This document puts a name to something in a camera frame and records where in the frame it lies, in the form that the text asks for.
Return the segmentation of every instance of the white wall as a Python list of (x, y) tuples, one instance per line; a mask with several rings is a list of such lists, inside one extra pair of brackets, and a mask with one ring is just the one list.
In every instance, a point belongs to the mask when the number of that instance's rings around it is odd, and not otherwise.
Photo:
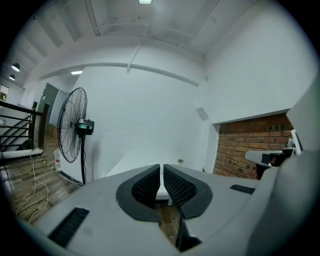
[(40, 81), (33, 81), (26, 85), (23, 96), (21, 97), (21, 104), (27, 108), (31, 108), (34, 102), (40, 102), (42, 94), (47, 84), (57, 88), (63, 93), (70, 93), (74, 84), (69, 84), (59, 75), (53, 76)]
[(212, 123), (291, 108), (312, 83), (319, 59), (303, 31), (275, 4), (253, 6), (206, 57)]
[[(158, 73), (125, 67), (86, 67), (75, 84), (87, 93), (87, 179), (101, 178), (119, 164), (130, 170), (150, 164), (176, 164), (201, 171), (207, 130), (196, 111), (197, 87)], [(80, 156), (61, 169), (82, 181)]]
[(67, 98), (67, 96), (68, 96), (68, 93), (63, 92), (61, 90), (58, 91), (52, 107), (51, 115), (50, 115), (49, 123), (51, 125), (57, 126), (60, 109), (65, 99)]
[(219, 140), (220, 125), (211, 124), (209, 126), (209, 134), (207, 137), (208, 144), (206, 148), (204, 170), (206, 173), (213, 173), (217, 157), (217, 148)]
[(8, 92), (8, 95), (7, 95), (5, 102), (12, 104), (12, 105), (21, 104), (21, 98), (24, 93), (24, 89), (4, 80), (2, 78), (0, 78), (0, 83), (9, 87), (9, 92)]

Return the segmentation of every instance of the white ceiling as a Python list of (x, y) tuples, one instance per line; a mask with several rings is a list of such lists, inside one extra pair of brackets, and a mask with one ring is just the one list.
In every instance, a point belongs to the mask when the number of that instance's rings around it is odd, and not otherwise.
[[(49, 0), (25, 24), (0, 76), (23, 87), (30, 71), (63, 45), (107, 35), (142, 36), (180, 45), (204, 58), (253, 0)], [(21, 71), (11, 69), (20, 63)]]

